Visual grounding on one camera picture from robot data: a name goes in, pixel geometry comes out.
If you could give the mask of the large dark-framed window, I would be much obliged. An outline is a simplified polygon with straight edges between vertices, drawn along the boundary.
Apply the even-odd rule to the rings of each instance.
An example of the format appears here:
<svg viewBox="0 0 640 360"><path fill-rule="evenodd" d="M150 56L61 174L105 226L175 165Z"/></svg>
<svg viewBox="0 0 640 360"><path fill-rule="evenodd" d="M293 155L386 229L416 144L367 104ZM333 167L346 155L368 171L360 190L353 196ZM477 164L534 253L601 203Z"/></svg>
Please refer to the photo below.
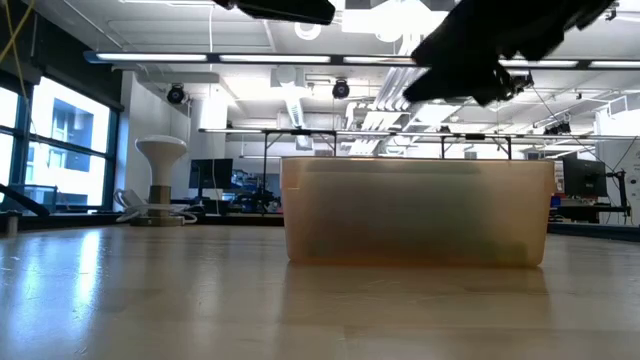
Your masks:
<svg viewBox="0 0 640 360"><path fill-rule="evenodd" d="M118 114L43 77L0 86L0 184L49 211L108 209Z"/></svg>

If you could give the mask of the orange translucent plastic bin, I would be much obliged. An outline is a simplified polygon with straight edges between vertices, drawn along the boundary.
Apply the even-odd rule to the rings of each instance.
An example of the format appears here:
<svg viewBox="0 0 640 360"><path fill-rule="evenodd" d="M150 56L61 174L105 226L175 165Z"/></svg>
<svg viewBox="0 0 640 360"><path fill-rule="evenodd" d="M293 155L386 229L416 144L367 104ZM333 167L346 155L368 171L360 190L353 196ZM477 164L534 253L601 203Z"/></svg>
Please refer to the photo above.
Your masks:
<svg viewBox="0 0 640 360"><path fill-rule="evenodd" d="M287 254L304 264L536 267L555 189L544 160L289 157Z"/></svg>

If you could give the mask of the black background desk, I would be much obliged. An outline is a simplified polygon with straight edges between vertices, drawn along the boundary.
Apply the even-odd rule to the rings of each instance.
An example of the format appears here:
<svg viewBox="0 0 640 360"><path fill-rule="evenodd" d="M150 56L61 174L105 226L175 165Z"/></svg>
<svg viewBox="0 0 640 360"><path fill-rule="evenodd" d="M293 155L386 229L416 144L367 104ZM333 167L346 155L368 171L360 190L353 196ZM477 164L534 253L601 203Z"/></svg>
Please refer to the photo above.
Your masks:
<svg viewBox="0 0 640 360"><path fill-rule="evenodd" d="M552 207L549 213L550 222L577 221L597 224L600 213L619 213L631 215L630 206L613 206L611 204L594 205L560 205Z"/></svg>

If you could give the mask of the black slanted bar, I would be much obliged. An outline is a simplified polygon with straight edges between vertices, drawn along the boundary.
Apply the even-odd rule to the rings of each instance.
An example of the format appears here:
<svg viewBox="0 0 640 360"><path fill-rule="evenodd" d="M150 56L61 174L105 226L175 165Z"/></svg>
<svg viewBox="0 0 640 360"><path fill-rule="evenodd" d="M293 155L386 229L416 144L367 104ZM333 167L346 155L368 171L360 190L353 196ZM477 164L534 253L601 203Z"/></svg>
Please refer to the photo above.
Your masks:
<svg viewBox="0 0 640 360"><path fill-rule="evenodd" d="M19 192L9 188L8 186L0 183L0 193L4 194L5 197L10 198L26 208L27 210L33 212L39 217L47 217L50 215L50 212L43 205L35 202L29 197L26 197Z"/></svg>

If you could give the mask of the black background workbench frame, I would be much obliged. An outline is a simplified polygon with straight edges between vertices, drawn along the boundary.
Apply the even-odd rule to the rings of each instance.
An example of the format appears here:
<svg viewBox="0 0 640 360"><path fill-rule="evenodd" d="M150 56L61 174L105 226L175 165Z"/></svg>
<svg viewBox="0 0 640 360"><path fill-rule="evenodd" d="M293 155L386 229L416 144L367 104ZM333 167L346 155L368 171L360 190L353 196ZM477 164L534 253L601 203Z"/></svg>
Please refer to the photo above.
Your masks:
<svg viewBox="0 0 640 360"><path fill-rule="evenodd" d="M260 135L263 137L263 160L268 158L268 149L282 137L320 138L328 143L334 156L340 154L342 141L352 157L406 157L411 148L420 143L439 146L437 157L443 159L450 146L456 144L493 143L499 151L513 158L514 147L548 151L551 146L572 145L576 152L592 153L599 142L640 141L640 136L618 135L534 135L534 134L488 134L488 133L443 133L443 132L397 132L397 131L347 131L324 129L202 129L207 134Z"/></svg>

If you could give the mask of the white mushroom-shaped lamp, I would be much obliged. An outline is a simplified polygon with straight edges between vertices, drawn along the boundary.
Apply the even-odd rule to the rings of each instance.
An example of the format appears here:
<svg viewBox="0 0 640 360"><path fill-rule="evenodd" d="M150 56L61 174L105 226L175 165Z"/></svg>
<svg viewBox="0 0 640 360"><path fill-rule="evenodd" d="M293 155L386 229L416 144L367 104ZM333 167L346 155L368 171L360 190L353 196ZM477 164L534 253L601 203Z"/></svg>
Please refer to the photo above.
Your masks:
<svg viewBox="0 0 640 360"><path fill-rule="evenodd" d="M171 206L172 168L187 152L186 143L168 135L138 138L136 149L147 159L151 181L148 202L131 220L133 226L174 227L184 225L184 215Z"/></svg>

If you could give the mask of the long ceiling light bar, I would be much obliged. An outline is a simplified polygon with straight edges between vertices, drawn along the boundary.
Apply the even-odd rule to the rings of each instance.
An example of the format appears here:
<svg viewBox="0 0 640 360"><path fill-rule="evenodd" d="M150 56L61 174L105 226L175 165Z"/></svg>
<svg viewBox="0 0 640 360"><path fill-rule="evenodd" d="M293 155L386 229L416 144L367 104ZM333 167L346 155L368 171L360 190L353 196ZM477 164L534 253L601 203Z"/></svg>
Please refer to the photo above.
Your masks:
<svg viewBox="0 0 640 360"><path fill-rule="evenodd" d="M233 64L233 65L320 65L363 67L418 67L410 57L387 55L300 55L277 53L181 53L181 52L99 52L86 51L92 64ZM640 71L640 59L500 59L508 69Z"/></svg>

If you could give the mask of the black computer monitor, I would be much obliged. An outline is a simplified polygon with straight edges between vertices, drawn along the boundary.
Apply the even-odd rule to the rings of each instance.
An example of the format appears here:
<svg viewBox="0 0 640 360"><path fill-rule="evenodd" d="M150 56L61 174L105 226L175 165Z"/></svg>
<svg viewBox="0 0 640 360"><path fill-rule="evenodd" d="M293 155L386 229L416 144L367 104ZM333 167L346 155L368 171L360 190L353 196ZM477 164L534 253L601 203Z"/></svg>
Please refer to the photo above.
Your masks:
<svg viewBox="0 0 640 360"><path fill-rule="evenodd" d="M191 161L189 188L197 191L197 199L204 199L205 189L231 189L232 174L232 159L195 159Z"/></svg>
<svg viewBox="0 0 640 360"><path fill-rule="evenodd" d="M564 193L568 196L606 197L606 167L603 162L573 157L562 159Z"/></svg>

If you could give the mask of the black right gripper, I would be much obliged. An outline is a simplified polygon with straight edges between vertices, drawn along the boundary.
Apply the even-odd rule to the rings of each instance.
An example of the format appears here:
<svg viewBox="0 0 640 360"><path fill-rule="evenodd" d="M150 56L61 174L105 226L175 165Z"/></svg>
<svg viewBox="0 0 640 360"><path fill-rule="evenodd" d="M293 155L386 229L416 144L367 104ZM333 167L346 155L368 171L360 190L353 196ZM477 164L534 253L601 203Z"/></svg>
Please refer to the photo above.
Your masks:
<svg viewBox="0 0 640 360"><path fill-rule="evenodd" d="M573 28L594 23L616 0L461 0L441 26L412 51L416 65L433 67L403 92L411 102L473 98L480 106L510 100L518 85L500 65L476 68L437 66L492 63L520 54L538 61Z"/></svg>

